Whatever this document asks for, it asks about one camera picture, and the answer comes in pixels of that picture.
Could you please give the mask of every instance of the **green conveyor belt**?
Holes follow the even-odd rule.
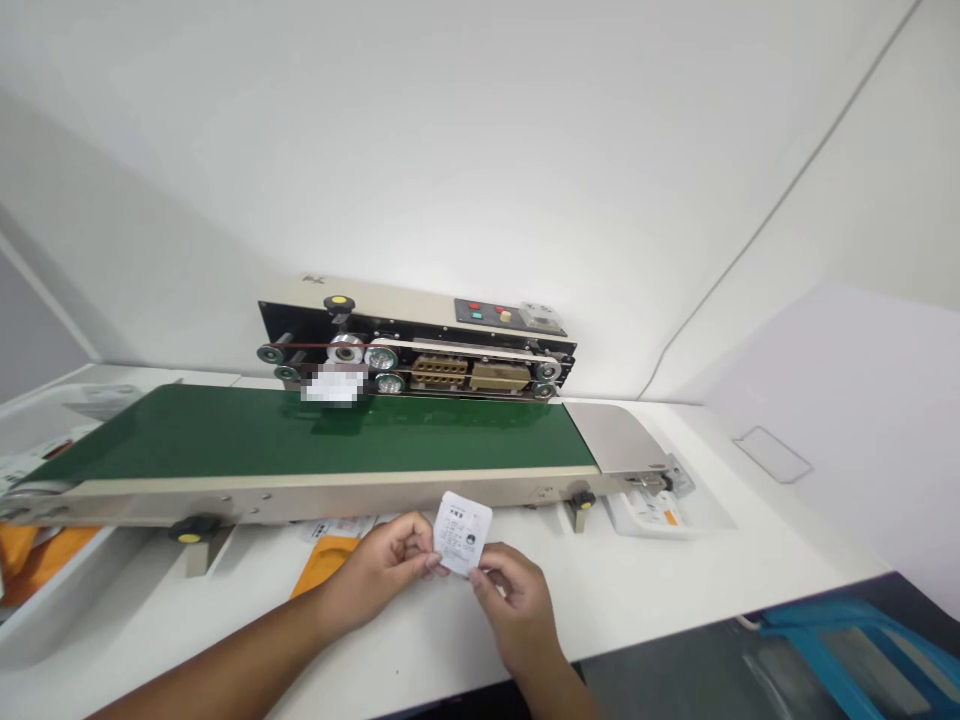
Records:
[[[164,385],[30,480],[593,465],[563,405],[379,397],[352,408],[277,390]]]

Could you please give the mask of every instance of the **blue chair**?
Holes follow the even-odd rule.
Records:
[[[850,718],[884,720],[884,715],[821,640],[825,633],[850,628],[859,628],[930,704],[930,712],[924,717],[960,718],[960,703],[948,697],[887,633],[907,640],[958,688],[960,660],[862,600],[815,600],[767,610],[760,634],[789,640]]]

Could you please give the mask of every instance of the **sealing machine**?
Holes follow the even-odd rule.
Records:
[[[546,402],[576,343],[545,306],[306,275],[260,312],[257,354],[299,394],[161,386],[15,484],[0,517],[167,527],[197,574],[241,523],[432,510],[452,490],[567,502],[579,531],[596,496],[669,483],[672,459],[623,408]],[[328,377],[355,401],[311,397]]]

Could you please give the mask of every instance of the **black knob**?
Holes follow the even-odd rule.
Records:
[[[195,542],[208,542],[220,529],[220,518],[216,515],[191,515],[174,523],[167,530],[167,537],[177,542],[192,545]]]
[[[353,298],[348,298],[346,295],[331,295],[328,298],[324,298],[323,306],[335,314],[349,314],[353,312],[357,304],[353,301]]]
[[[573,506],[576,508],[580,508],[581,510],[586,510],[588,508],[593,507],[593,504],[596,501],[597,501],[597,496],[594,495],[589,490],[582,490],[576,493],[572,498],[570,498],[570,502],[573,503]]]

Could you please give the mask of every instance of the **human hand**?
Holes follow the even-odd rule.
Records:
[[[433,551],[433,528],[418,512],[377,525],[314,592],[330,641],[373,620],[417,578],[449,575]]]
[[[514,678],[555,661],[566,664],[547,581],[523,553],[504,543],[486,545],[480,567],[470,571],[470,583],[493,627],[500,659]]]

